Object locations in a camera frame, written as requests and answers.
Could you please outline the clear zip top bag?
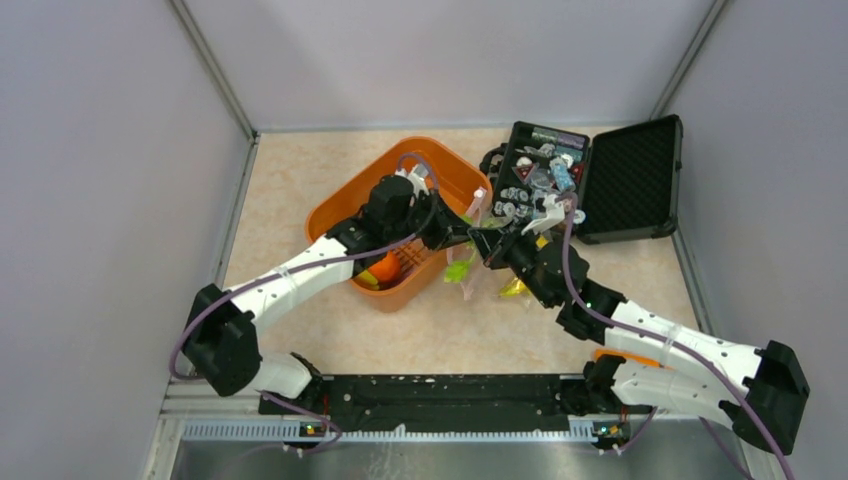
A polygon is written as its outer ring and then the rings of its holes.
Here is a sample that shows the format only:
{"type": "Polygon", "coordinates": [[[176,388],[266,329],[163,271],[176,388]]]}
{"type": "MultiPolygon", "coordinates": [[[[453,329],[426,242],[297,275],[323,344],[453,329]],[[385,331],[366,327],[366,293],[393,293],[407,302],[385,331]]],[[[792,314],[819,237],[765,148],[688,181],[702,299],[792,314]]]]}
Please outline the clear zip top bag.
{"type": "MultiPolygon", "coordinates": [[[[502,227],[508,223],[508,220],[503,217],[494,217],[489,213],[487,207],[486,194],[488,193],[483,187],[479,187],[474,191],[472,196],[471,205],[466,209],[465,213],[461,216],[469,222],[471,226],[482,226],[482,227],[502,227]]],[[[446,251],[447,265],[451,260],[454,259],[467,259],[469,256],[474,255],[476,257],[475,263],[470,271],[470,275],[468,278],[460,283],[460,284],[450,284],[450,285],[458,285],[462,291],[463,298],[468,301],[472,298],[476,285],[479,283],[479,280],[482,278],[482,274],[484,271],[488,272],[488,269],[483,265],[481,260],[481,256],[476,250],[472,241],[466,242],[464,244],[460,244],[454,247],[450,247],[446,251]]]]}

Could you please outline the orange plastic basket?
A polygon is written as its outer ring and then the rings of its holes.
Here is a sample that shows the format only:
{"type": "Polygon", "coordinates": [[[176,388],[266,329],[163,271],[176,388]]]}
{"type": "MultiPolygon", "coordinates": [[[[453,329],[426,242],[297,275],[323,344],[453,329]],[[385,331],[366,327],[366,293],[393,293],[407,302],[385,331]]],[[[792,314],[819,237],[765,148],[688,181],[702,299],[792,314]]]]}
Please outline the orange plastic basket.
{"type": "Polygon", "coordinates": [[[464,239],[459,222],[473,202],[492,198],[488,178],[442,143],[423,136],[399,141],[323,200],[305,232],[326,234],[354,252],[402,240],[378,259],[359,260],[351,285],[384,313],[403,308],[448,265],[447,250],[464,239]]]}

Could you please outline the green leafy vegetable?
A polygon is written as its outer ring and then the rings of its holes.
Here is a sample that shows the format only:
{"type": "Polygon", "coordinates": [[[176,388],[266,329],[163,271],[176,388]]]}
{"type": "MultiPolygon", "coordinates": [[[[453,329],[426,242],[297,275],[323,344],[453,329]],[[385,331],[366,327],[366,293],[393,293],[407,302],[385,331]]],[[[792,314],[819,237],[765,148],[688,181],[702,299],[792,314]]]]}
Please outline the green leafy vegetable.
{"type": "Polygon", "coordinates": [[[451,260],[443,274],[443,282],[448,284],[460,284],[464,282],[470,275],[470,271],[475,263],[476,257],[469,256],[467,259],[451,260]]]}

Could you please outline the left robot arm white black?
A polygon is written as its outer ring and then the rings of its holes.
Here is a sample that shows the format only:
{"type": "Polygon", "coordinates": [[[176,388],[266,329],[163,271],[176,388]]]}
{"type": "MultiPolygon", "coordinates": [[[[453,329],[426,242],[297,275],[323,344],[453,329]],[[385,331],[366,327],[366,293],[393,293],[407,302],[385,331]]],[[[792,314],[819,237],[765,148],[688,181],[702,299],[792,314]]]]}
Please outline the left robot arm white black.
{"type": "Polygon", "coordinates": [[[414,240],[430,251],[468,241],[468,222],[437,188],[403,174],[384,176],[356,212],[303,252],[265,275],[228,290],[214,284],[195,296],[174,353],[221,397],[246,389],[277,394],[297,413],[319,404],[318,372],[289,353],[267,356],[261,334],[319,292],[347,282],[414,240]]]}

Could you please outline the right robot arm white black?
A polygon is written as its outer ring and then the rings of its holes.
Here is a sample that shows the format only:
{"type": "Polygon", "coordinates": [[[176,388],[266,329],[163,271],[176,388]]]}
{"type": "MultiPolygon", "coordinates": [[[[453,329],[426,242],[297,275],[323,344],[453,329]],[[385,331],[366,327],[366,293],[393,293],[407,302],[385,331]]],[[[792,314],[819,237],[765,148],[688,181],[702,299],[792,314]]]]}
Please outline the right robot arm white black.
{"type": "Polygon", "coordinates": [[[620,404],[704,417],[765,452],[795,447],[810,387],[795,351],[771,340],[734,343],[690,329],[587,276],[589,265],[563,238],[539,247],[522,227],[473,227],[485,266],[517,274],[571,336],[612,349],[586,376],[600,412],[620,404]]]}

